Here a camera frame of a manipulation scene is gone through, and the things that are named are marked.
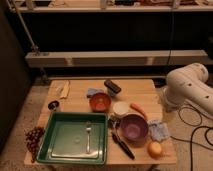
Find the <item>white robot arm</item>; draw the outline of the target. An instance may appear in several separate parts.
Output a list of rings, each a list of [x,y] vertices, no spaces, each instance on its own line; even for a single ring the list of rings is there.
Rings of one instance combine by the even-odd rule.
[[[177,108],[190,100],[213,115],[213,88],[205,84],[208,77],[208,70],[201,63],[170,71],[163,90],[165,103],[170,108]]]

